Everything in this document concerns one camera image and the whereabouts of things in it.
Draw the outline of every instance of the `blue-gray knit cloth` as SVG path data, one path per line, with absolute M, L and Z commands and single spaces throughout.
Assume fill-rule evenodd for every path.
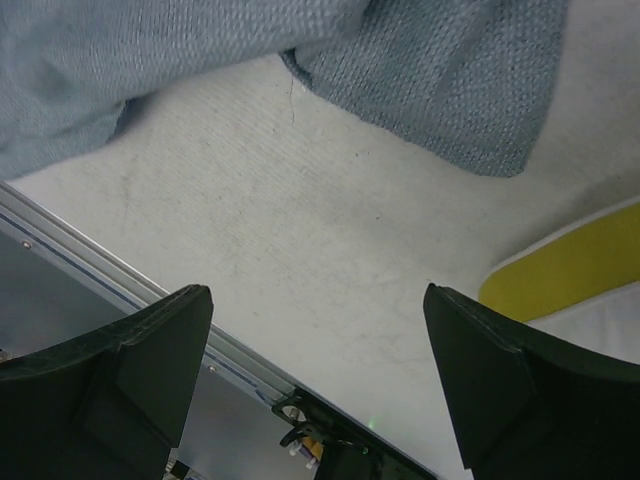
M 126 101 L 261 55 L 474 173 L 524 168 L 568 0 L 2 0 L 0 178 L 88 152 Z

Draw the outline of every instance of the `white floor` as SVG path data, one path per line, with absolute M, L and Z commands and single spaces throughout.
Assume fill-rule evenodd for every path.
M 118 141 L 14 185 L 165 288 L 210 285 L 217 324 L 469 478 L 422 296 L 474 295 L 498 261 L 640 193 L 640 13 L 601 3 L 574 2 L 557 99 L 514 179 L 360 122 L 271 57 L 176 85 Z

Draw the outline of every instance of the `yellow object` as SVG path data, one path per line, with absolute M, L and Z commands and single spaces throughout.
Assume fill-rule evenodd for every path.
M 322 452 L 324 451 L 324 447 L 321 443 L 318 443 L 309 437 L 304 437 L 302 439 L 302 444 L 309 449 L 311 454 L 316 457 L 316 459 L 322 460 Z
M 640 280 L 640 202 L 584 223 L 492 273 L 479 301 L 520 322 Z

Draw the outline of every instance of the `metal frame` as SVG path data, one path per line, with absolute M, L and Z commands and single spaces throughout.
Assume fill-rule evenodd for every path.
M 1 182 L 0 232 L 65 271 L 124 314 L 140 310 L 168 295 L 163 288 L 74 227 Z M 438 478 L 213 323 L 202 364 L 260 402 L 270 410 L 269 415 L 273 412 L 288 422 L 293 430 L 283 438 L 284 444 L 289 436 L 299 434 L 300 428 L 309 423 L 300 423 L 297 417 L 288 416 L 284 408 L 301 407 L 312 417 L 309 420 L 314 422 L 313 432 L 318 434 L 315 436 L 338 439 L 344 445 L 353 440 L 345 443 L 340 440 L 342 436 L 360 439 L 374 447 L 379 455 L 385 455 L 389 459 L 382 472 L 385 478 Z
M 0 231 L 32 249 L 126 314 L 169 292 L 74 227 L 0 183 Z M 271 408 L 294 380 L 212 323 L 204 366 Z

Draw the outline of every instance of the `gray fabric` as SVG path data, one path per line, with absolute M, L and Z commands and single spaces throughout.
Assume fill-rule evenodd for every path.
M 565 3 L 2 0 L 0 178 L 103 145 L 127 99 L 282 51 L 329 101 L 512 175 L 544 119 Z
M 285 52 L 321 97 L 479 175 L 520 173 L 551 101 L 564 0 L 373 0 L 357 37 Z

